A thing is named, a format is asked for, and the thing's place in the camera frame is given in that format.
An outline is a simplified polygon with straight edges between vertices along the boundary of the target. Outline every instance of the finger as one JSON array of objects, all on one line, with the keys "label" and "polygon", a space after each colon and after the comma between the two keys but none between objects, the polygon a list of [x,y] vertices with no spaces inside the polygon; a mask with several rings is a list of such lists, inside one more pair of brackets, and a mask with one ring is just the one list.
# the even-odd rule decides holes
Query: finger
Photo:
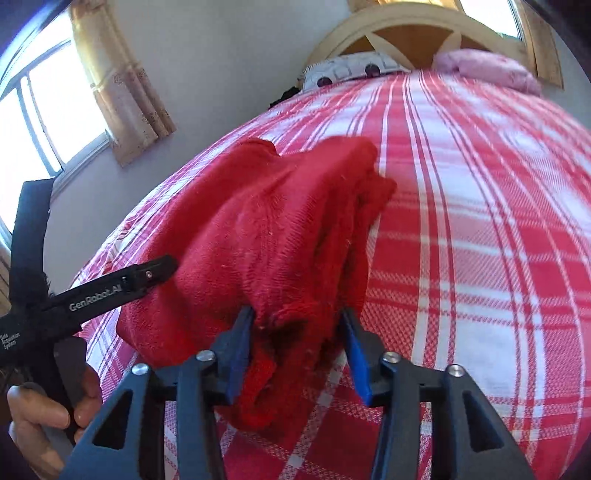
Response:
[{"label": "finger", "polygon": [[74,441],[76,443],[78,443],[80,441],[80,439],[82,438],[82,436],[84,435],[84,432],[86,431],[86,429],[79,429],[75,434],[74,434]]},{"label": "finger", "polygon": [[84,374],[82,375],[82,388],[88,397],[102,398],[100,378],[90,365],[86,365],[86,370],[84,370]]},{"label": "finger", "polygon": [[95,418],[102,404],[102,398],[83,398],[74,409],[74,419],[78,426],[85,429],[92,419]]},{"label": "finger", "polygon": [[63,405],[24,387],[8,390],[8,406],[15,423],[24,421],[65,429],[70,424],[70,414]]}]

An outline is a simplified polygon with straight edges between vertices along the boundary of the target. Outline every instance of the beige curtain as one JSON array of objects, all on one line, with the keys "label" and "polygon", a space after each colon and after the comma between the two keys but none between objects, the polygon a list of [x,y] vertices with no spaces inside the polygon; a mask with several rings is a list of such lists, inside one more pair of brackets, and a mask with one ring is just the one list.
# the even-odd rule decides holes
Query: beige curtain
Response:
[{"label": "beige curtain", "polygon": [[124,166],[176,130],[145,70],[134,59],[106,0],[74,0],[70,18],[76,50]]},{"label": "beige curtain", "polygon": [[515,0],[531,70],[551,85],[564,89],[562,69],[552,28],[528,4]]},{"label": "beige curtain", "polygon": [[10,269],[10,250],[0,240],[0,316],[8,313],[8,270]]}]

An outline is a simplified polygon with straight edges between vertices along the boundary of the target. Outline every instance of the red towel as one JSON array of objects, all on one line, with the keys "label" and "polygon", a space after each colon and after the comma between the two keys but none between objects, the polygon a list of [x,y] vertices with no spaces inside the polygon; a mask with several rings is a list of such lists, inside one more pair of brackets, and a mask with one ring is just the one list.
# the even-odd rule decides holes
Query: red towel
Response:
[{"label": "red towel", "polygon": [[119,335],[155,368],[180,364],[250,304],[251,364],[225,414],[238,428],[277,425],[334,338],[337,312],[363,305],[369,228],[395,190],[375,172],[376,153],[367,139],[334,137],[283,157],[259,139],[221,155],[145,244],[138,262],[171,254],[180,266],[123,307]]}]

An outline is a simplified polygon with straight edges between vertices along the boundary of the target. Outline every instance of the white wall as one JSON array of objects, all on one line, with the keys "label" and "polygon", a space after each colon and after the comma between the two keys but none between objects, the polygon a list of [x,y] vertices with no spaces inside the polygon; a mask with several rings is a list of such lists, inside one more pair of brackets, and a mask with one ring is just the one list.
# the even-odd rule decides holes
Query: white wall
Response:
[{"label": "white wall", "polygon": [[[349,15],[346,0],[111,4],[178,130],[125,169],[104,151],[54,200],[44,267],[55,292],[152,188],[292,86],[314,46]],[[589,81],[557,43],[566,92],[547,93],[589,127]]]}]

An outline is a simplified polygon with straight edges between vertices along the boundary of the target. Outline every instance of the dark cloth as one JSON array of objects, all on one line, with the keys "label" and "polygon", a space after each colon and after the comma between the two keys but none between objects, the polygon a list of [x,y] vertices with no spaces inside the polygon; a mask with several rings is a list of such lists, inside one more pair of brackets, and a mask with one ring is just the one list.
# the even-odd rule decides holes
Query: dark cloth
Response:
[{"label": "dark cloth", "polygon": [[300,89],[298,87],[291,87],[289,90],[286,90],[285,92],[283,92],[283,95],[281,95],[281,98],[279,100],[275,100],[269,106],[269,108],[273,108],[278,103],[284,102],[285,100],[289,100],[291,97],[293,97],[294,95],[297,95],[298,93],[300,93]]},{"label": "dark cloth", "polygon": [[0,476],[6,480],[39,480],[8,434],[0,428]]}]

